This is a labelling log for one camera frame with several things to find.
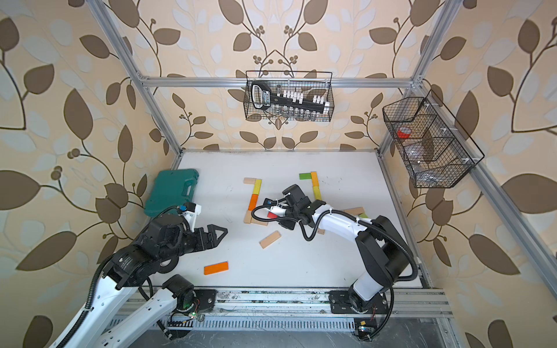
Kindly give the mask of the orange-yellow block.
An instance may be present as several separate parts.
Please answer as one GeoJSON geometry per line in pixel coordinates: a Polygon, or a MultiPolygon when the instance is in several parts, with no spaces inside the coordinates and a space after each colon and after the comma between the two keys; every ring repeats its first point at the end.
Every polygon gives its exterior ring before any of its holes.
{"type": "Polygon", "coordinates": [[[310,175],[313,187],[319,187],[319,178],[317,172],[311,172],[310,175]]]}

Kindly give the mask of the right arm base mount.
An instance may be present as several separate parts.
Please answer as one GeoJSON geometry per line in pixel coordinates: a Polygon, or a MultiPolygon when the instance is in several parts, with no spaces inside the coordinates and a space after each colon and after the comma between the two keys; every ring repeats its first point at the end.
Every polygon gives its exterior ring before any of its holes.
{"type": "Polygon", "coordinates": [[[386,314],[389,310],[384,294],[375,294],[370,300],[363,300],[353,289],[329,292],[329,304],[333,314],[386,314]]]}

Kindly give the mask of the black socket holder tool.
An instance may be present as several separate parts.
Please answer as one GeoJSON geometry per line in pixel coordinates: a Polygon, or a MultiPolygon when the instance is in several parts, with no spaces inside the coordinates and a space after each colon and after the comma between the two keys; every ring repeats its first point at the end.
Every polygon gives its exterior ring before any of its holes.
{"type": "Polygon", "coordinates": [[[315,95],[305,97],[303,92],[293,90],[274,91],[271,85],[263,81],[253,81],[248,88],[251,105],[257,109],[266,111],[274,107],[286,107],[299,109],[310,113],[328,113],[332,110],[332,103],[325,100],[324,96],[315,95]]]}

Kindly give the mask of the orange block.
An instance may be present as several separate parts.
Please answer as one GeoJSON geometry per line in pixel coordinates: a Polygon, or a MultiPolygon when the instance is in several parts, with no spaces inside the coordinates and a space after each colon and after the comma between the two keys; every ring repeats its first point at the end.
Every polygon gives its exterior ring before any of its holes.
{"type": "Polygon", "coordinates": [[[249,202],[248,210],[253,211],[257,207],[257,203],[258,203],[258,195],[257,194],[252,194],[250,202],[249,202]]]}
{"type": "Polygon", "coordinates": [[[219,262],[213,265],[207,265],[204,267],[204,275],[205,276],[210,276],[210,275],[214,275],[217,273],[222,273],[225,271],[229,270],[229,263],[227,261],[225,262],[219,262]]]}

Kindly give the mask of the black tape roll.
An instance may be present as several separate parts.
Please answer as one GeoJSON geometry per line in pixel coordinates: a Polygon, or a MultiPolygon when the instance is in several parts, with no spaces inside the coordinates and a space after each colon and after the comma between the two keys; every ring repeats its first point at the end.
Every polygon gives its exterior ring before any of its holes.
{"type": "Polygon", "coordinates": [[[160,263],[158,273],[167,274],[167,273],[172,272],[176,268],[176,266],[178,265],[178,261],[179,261],[178,256],[174,256],[169,260],[162,261],[160,263]]]}

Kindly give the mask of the wooden block pair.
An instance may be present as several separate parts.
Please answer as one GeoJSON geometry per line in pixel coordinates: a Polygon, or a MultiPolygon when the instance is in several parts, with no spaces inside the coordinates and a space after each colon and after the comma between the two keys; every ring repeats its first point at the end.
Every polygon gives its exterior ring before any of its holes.
{"type": "Polygon", "coordinates": [[[250,223],[252,223],[252,224],[257,224],[257,225],[260,225],[260,226],[267,226],[267,225],[268,225],[268,222],[266,222],[266,221],[259,221],[259,220],[256,220],[256,219],[254,219],[254,218],[251,219],[251,222],[250,222],[250,223]]]}
{"type": "Polygon", "coordinates": [[[274,242],[277,242],[279,239],[281,239],[281,234],[279,231],[275,231],[270,235],[268,235],[267,237],[265,237],[264,239],[262,239],[260,241],[260,246],[262,249],[265,249],[271,246],[274,242]]]}

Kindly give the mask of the yellow block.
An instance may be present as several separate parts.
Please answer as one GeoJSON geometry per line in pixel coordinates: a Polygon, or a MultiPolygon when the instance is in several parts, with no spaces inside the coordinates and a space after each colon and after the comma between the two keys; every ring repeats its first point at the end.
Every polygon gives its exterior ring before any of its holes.
{"type": "Polygon", "coordinates": [[[254,184],[254,189],[253,189],[253,194],[254,195],[259,195],[261,192],[261,186],[262,186],[262,180],[261,179],[256,179],[255,180],[255,184],[254,184]]]}
{"type": "Polygon", "coordinates": [[[313,187],[313,193],[316,200],[322,200],[321,191],[318,186],[313,187]]]}

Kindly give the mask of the green plastic tool case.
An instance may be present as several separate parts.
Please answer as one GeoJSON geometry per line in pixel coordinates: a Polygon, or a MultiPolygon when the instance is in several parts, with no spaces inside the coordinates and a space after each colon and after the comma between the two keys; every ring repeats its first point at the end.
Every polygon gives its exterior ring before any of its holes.
{"type": "Polygon", "coordinates": [[[145,215],[154,218],[166,208],[193,202],[199,176],[195,169],[160,171],[145,204],[145,215]]]}

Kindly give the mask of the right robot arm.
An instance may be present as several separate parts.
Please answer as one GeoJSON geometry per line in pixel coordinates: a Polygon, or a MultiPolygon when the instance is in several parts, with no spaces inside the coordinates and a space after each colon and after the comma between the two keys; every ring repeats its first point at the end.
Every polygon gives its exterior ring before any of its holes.
{"type": "Polygon", "coordinates": [[[270,212],[303,228],[310,226],[313,229],[310,235],[303,232],[306,241],[313,240],[321,229],[355,243],[365,273],[350,286],[350,291],[361,305],[398,282],[418,278],[419,267],[413,252],[387,217],[362,218],[322,200],[312,201],[296,184],[285,189],[283,195],[271,204],[270,212]]]}

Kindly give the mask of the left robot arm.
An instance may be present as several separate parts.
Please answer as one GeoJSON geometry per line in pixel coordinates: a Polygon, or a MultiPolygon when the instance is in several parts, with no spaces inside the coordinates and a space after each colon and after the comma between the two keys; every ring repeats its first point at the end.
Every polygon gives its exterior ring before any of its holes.
{"type": "Polygon", "coordinates": [[[171,338],[163,319],[178,314],[190,321],[213,309],[214,290],[196,291],[178,274],[159,289],[151,279],[171,272],[184,255],[215,249],[227,236],[214,224],[196,227],[200,211],[194,203],[163,210],[130,245],[101,261],[84,306],[52,346],[129,347],[153,325],[171,338]]]}

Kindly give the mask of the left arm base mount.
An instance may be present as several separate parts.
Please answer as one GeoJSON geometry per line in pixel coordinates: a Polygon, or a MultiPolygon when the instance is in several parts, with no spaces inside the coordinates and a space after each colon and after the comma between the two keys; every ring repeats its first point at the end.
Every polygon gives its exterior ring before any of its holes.
{"type": "Polygon", "coordinates": [[[195,316],[197,313],[211,311],[216,304],[217,291],[215,289],[183,289],[166,291],[171,296],[169,313],[183,316],[195,316]]]}

